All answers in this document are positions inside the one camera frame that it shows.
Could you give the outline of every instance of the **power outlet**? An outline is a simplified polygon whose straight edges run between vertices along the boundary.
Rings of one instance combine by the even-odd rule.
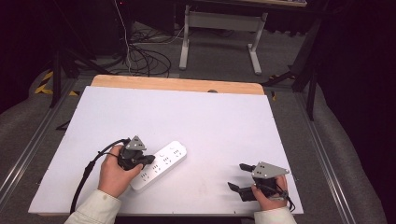
[[[134,191],[143,191],[184,161],[187,156],[187,150],[178,141],[173,141],[156,152],[154,156],[154,162],[146,165],[140,175],[132,180],[131,187]]]

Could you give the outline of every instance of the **metal bar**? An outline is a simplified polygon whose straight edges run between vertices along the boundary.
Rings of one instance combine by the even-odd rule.
[[[29,163],[40,147],[53,118],[59,111],[64,99],[67,97],[67,93],[73,89],[75,82],[75,79],[66,80],[64,83],[63,94],[61,94],[62,97],[54,107],[49,108],[49,111],[41,121],[29,144],[26,146],[15,165],[9,171],[5,182],[0,188],[0,212],[3,210],[12,192],[20,182],[24,172],[29,166]]]
[[[332,192],[332,196],[334,198],[334,201],[337,206],[338,212],[341,216],[341,219],[343,219],[343,223],[346,223],[346,224],[356,223],[355,218],[353,217],[352,211],[350,210],[349,205],[347,203],[347,199],[344,195],[341,184],[338,181],[338,178],[334,172],[334,169],[332,168],[330,159],[327,156],[326,149],[321,142],[316,125],[315,125],[314,121],[310,120],[310,118],[308,117],[308,115],[305,111],[304,97],[299,92],[295,92],[294,96],[299,104],[300,109],[303,111],[304,119],[308,125],[309,131],[312,134],[312,138],[315,142],[315,151],[317,153],[320,166],[321,166],[323,173],[326,177],[330,191]]]

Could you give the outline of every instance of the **metal frame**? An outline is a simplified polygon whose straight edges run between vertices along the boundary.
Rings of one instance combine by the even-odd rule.
[[[247,50],[253,64],[254,73],[262,74],[256,49],[259,45],[262,29],[264,28],[267,13],[262,13],[261,17],[248,17],[236,15],[224,15],[206,12],[192,12],[190,6],[186,6],[184,15],[184,37],[181,47],[179,69],[186,70],[189,56],[189,30],[190,27],[204,27],[214,29],[228,29],[237,31],[256,32],[253,44],[247,45]]]

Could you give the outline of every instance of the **table leg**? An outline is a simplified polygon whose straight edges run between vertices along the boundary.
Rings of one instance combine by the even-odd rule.
[[[187,58],[189,56],[189,16],[190,16],[190,6],[186,6],[184,13],[184,37],[183,45],[181,47],[180,64],[178,68],[180,70],[186,70],[187,68]]]
[[[259,45],[260,38],[262,37],[262,30],[264,29],[264,24],[267,19],[268,13],[262,13],[262,19],[259,22],[259,26],[256,31],[256,37],[253,44],[248,44],[247,49],[250,54],[250,59],[253,64],[254,74],[261,75],[262,69],[260,68],[259,59],[257,58],[256,48]]]

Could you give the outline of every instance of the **black cable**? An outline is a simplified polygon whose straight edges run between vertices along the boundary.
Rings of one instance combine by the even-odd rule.
[[[88,176],[90,176],[90,173],[91,173],[91,171],[92,171],[92,169],[93,169],[93,166],[96,164],[96,161],[97,161],[101,156],[103,156],[103,155],[105,155],[105,154],[110,154],[110,153],[106,153],[106,151],[108,151],[111,147],[114,147],[114,146],[115,146],[116,144],[118,144],[118,143],[126,144],[126,143],[128,143],[128,141],[129,141],[129,139],[121,139],[121,140],[118,140],[118,141],[116,141],[116,142],[114,142],[114,143],[108,145],[107,147],[105,147],[105,149],[103,149],[102,151],[99,151],[99,152],[98,152],[98,155],[96,155],[95,159],[93,159],[93,161],[90,161],[90,163],[88,164],[88,166],[85,167],[84,174],[82,175],[82,179],[81,179],[81,181],[79,182],[79,185],[78,185],[78,187],[77,187],[75,196],[74,196],[74,198],[73,198],[72,205],[71,205],[71,207],[70,207],[70,214],[72,214],[72,213],[74,213],[74,212],[76,211],[76,204],[77,204],[78,196],[79,196],[79,194],[81,193],[82,187],[84,187],[84,184],[85,184],[85,182],[86,182],[87,179],[88,179]]]

